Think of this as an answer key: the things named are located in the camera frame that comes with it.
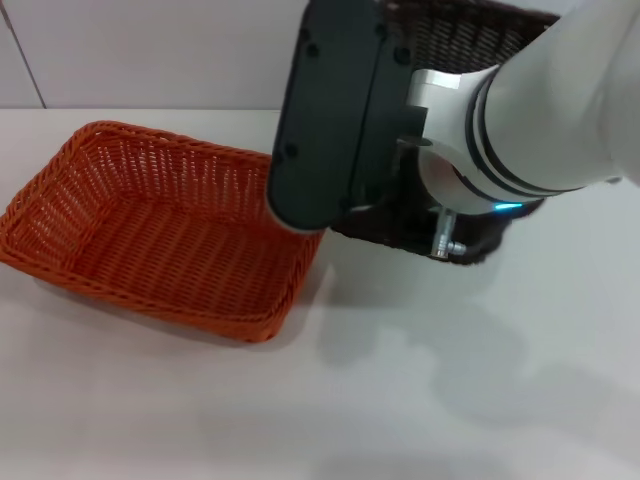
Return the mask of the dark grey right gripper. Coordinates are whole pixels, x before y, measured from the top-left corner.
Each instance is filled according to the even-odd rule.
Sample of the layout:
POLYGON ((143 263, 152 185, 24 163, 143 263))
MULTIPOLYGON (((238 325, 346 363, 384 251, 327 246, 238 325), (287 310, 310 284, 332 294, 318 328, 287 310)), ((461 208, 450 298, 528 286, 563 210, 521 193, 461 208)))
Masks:
POLYGON ((267 200, 300 232, 323 230, 379 203, 398 144, 419 139, 409 104, 412 52, 380 1, 311 1, 295 47, 275 138, 267 200))

